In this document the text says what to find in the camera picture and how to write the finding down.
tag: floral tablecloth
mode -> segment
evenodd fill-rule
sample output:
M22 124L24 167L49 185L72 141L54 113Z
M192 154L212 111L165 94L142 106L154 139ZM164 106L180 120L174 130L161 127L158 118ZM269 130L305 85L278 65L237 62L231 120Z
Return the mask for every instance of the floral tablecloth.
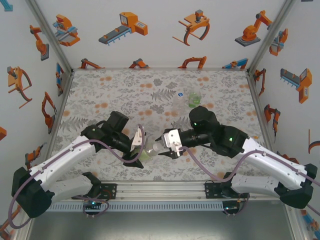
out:
M264 145L262 132L244 71L205 70L78 70L74 74L63 110L53 153L70 144L89 125L107 120L112 111L129 117L123 132L132 138L138 124L144 126L149 141L157 139L166 128L191 128L186 105L184 115L172 111L175 94L187 96L194 89L202 95L201 105L216 114L221 124L235 126ZM191 149L213 173L223 177L237 163L198 146ZM156 156L144 162L144 169L125 167L109 151L102 149L81 161L62 179L92 172L102 181L196 181L209 180L188 154L172 160ZM263 175L244 163L239 173Z

